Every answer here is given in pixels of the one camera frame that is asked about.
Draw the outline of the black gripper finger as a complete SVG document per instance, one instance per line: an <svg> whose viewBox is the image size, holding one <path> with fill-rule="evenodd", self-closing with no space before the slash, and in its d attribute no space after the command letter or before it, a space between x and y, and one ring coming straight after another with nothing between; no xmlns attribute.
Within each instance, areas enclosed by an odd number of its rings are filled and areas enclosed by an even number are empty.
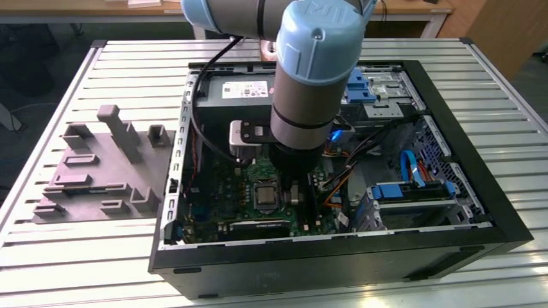
<svg viewBox="0 0 548 308"><path fill-rule="evenodd" d="M289 178L281 179L281 201L287 207L295 207L303 203L300 182Z"/></svg>

